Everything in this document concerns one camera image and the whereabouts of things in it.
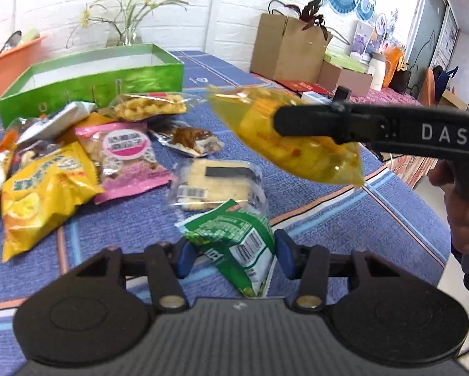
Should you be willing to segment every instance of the orange chair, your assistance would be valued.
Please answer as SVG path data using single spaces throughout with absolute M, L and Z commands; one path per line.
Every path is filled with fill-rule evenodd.
M 435 103 L 435 78 L 433 71 L 428 68 L 424 73 L 424 82 L 421 91 L 419 92 L 418 101 L 429 107 L 436 105 Z

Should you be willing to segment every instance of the human hand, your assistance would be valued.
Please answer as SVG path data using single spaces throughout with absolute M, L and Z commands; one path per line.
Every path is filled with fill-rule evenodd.
M 456 192 L 454 174 L 447 161 L 438 161 L 428 173 L 433 186 L 443 187 L 447 221 L 451 227 L 452 244 L 456 250 L 469 254 L 469 201 L 462 199 Z

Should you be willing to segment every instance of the yellow chip bag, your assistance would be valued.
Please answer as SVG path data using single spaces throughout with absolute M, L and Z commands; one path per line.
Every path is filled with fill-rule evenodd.
M 72 143 L 38 158 L 3 184 L 3 262 L 33 248 L 93 196 L 103 193 L 97 171 Z
M 273 128 L 281 106 L 305 104 L 276 89 L 242 87 L 212 90 L 208 97 L 215 113 L 251 149 L 295 176 L 336 185 L 364 183 L 357 143 L 338 145 L 330 137 L 282 137 Z

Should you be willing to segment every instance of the barcode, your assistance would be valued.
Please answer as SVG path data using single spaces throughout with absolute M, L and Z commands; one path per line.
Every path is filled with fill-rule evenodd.
M 192 186 L 187 185 L 179 185 L 177 188 L 177 196 L 179 198 L 198 198 L 198 199 L 205 199 L 206 198 L 206 189 L 205 188 L 194 188 Z
M 231 247 L 230 249 L 231 251 L 235 251 L 237 256 L 234 256 L 234 258 L 236 258 L 243 265 L 244 263 L 252 260 L 261 250 L 262 246 L 263 240 L 257 231 L 252 229 L 251 232 L 245 237 L 241 245 Z
M 254 268 L 245 269 L 245 273 L 249 277 L 257 277 L 257 271 Z

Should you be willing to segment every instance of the chair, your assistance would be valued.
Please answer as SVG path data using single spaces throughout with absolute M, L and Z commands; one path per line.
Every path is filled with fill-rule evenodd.
M 423 87 L 419 92 L 418 101 L 426 107 L 435 105 L 435 78 L 430 68 L 424 73 Z
M 444 94 L 444 90 L 449 83 L 449 79 L 451 77 L 456 76 L 456 72 L 458 71 L 459 66 L 456 66 L 455 69 L 450 70 L 448 72 L 443 71 L 440 76 L 438 77 L 437 81 L 435 82 L 435 100 L 439 101 L 442 99 L 442 95 Z

